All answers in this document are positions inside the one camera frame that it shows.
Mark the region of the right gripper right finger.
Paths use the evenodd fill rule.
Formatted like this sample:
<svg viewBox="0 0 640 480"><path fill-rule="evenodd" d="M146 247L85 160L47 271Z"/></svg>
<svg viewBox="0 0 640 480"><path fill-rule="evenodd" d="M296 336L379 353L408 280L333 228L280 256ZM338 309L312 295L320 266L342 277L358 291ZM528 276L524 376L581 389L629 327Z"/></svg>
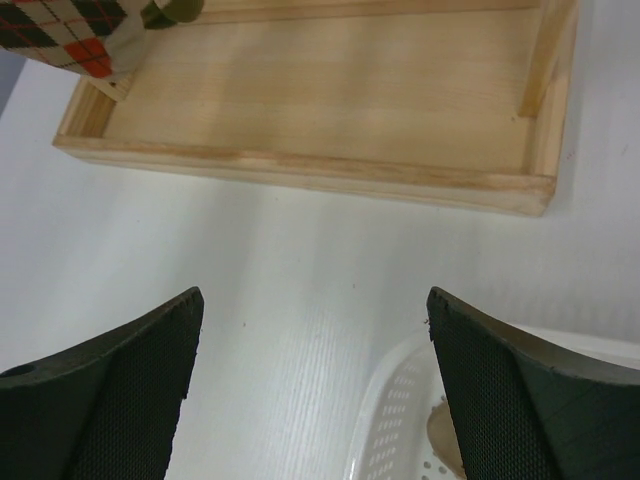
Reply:
<svg viewBox="0 0 640 480"><path fill-rule="evenodd" d="M439 287L426 309L467 478L638 478L638 370L551 343Z"/></svg>

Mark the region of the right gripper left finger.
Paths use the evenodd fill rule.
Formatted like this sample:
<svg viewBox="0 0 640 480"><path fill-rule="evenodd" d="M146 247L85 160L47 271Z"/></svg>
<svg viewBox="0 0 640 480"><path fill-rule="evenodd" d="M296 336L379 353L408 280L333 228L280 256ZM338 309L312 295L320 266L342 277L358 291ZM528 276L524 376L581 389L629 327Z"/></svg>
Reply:
<svg viewBox="0 0 640 480"><path fill-rule="evenodd" d="M162 479L195 365L192 287L142 317L1 375L4 479Z"/></svg>

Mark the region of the beige argyle sock front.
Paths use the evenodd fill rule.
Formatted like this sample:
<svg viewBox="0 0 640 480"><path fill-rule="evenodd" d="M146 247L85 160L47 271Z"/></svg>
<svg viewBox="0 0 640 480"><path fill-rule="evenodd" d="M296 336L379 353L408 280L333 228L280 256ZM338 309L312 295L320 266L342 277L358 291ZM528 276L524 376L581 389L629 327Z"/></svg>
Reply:
<svg viewBox="0 0 640 480"><path fill-rule="evenodd" d="M442 401L432 409L426 431L435 456L458 479L466 479L463 460L449 404Z"/></svg>

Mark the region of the beige argyle sock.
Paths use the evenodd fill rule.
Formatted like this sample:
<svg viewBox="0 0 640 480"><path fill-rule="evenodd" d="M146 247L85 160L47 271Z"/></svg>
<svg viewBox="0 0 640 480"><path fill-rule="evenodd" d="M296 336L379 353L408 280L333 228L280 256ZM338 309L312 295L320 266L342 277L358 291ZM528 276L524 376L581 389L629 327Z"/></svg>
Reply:
<svg viewBox="0 0 640 480"><path fill-rule="evenodd" d="M114 82L141 62L146 33L195 21L200 0L14 0L1 3L1 48Z"/></svg>
<svg viewBox="0 0 640 480"><path fill-rule="evenodd" d="M426 431L435 456L458 479L466 479L463 460L449 404L442 401L432 409Z"/></svg>

